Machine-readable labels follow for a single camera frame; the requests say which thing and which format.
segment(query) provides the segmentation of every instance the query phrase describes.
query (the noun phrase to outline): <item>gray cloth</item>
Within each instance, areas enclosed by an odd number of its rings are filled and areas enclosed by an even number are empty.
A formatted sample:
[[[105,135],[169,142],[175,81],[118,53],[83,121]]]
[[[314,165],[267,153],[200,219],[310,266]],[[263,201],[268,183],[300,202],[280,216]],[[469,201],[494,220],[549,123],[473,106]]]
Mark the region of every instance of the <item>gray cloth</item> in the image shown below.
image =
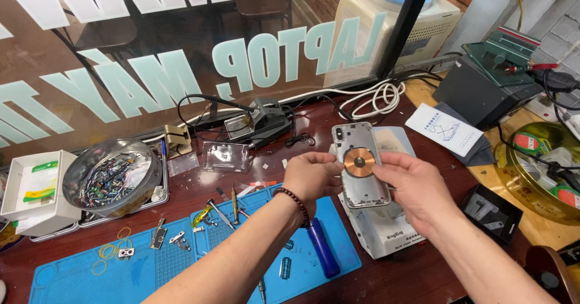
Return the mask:
[[[461,117],[453,108],[449,107],[448,104],[445,102],[439,102],[438,105],[435,106],[435,109],[446,113],[447,115],[452,116],[453,118],[457,118],[460,121],[469,124],[463,117]],[[465,157],[461,157],[460,155],[451,152],[455,158],[461,161],[462,164],[466,165],[467,167],[472,166],[482,166],[482,165],[489,165],[490,163],[495,163],[494,154],[491,152],[491,143],[487,140],[487,137],[482,135],[477,142],[473,145],[473,148],[469,150],[468,154]]]

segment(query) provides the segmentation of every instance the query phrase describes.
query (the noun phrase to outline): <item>hand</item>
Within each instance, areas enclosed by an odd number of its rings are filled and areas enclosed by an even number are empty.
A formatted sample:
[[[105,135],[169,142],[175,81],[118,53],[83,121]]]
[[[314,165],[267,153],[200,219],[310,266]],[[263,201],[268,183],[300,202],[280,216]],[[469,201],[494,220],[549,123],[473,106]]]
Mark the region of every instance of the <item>hand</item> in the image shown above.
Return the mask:
[[[437,167],[408,154],[381,152],[383,165],[374,165],[375,176],[397,189],[391,191],[411,225],[429,238],[438,222],[450,215],[463,217]]]
[[[288,161],[283,188],[298,197],[308,210],[310,218],[316,213],[316,200],[342,192],[340,175],[344,164],[336,156],[322,152],[308,152]]]

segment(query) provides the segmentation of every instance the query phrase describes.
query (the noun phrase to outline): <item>forearm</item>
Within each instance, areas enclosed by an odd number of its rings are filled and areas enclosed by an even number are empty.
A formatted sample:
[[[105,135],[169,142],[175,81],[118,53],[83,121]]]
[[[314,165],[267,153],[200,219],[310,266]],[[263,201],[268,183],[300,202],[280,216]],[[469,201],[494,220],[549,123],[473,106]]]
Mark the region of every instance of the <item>forearm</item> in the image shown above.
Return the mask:
[[[289,197],[275,196],[223,243],[144,303],[245,303],[282,246],[304,221]]]
[[[429,237],[476,303],[556,303],[494,241],[460,211]]]

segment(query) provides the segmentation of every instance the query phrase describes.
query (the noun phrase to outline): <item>glass window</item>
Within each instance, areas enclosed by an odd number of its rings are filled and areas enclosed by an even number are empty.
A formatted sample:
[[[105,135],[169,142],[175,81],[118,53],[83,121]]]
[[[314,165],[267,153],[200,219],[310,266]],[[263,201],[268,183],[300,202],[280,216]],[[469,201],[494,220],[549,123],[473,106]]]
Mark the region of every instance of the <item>glass window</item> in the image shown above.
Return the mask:
[[[4,164],[177,125],[186,94],[249,104],[376,78],[402,1],[0,0]],[[433,56],[432,37],[404,61]]]

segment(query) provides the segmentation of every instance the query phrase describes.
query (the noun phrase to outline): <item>copper coil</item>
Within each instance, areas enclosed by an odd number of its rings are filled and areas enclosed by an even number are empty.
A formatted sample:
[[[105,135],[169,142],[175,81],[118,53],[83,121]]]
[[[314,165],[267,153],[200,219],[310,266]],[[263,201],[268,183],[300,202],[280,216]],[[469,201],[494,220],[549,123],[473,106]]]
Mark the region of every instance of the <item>copper coil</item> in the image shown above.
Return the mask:
[[[353,148],[344,155],[344,167],[354,177],[372,175],[375,158],[367,148]]]

